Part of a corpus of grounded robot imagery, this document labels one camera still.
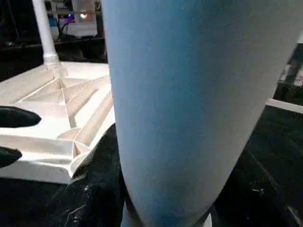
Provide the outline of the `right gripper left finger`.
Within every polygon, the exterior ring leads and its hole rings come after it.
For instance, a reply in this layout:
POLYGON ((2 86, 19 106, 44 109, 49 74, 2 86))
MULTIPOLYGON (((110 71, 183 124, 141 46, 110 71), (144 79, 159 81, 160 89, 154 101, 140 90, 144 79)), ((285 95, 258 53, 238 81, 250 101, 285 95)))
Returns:
POLYGON ((125 184, 112 124, 50 202, 47 227, 119 227, 125 184))

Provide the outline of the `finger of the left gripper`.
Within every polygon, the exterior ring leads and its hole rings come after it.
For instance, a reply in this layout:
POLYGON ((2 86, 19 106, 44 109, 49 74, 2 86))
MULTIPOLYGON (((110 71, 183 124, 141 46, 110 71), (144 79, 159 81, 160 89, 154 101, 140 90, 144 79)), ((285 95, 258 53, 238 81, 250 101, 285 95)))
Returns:
POLYGON ((22 153, 18 149, 11 149, 7 147, 0 148, 0 167, 7 167, 22 157, 22 153))
POLYGON ((14 106, 0 107, 0 127, 20 128, 35 126, 40 123, 41 117, 31 111, 14 106))

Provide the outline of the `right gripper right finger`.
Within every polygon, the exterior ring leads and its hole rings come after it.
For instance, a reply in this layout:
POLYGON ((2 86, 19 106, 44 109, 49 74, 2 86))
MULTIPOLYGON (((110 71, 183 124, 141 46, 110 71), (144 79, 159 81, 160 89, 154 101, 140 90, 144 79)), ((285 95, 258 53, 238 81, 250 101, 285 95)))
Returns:
POLYGON ((303 218, 267 169, 244 151, 212 210, 214 227, 301 227, 303 218))

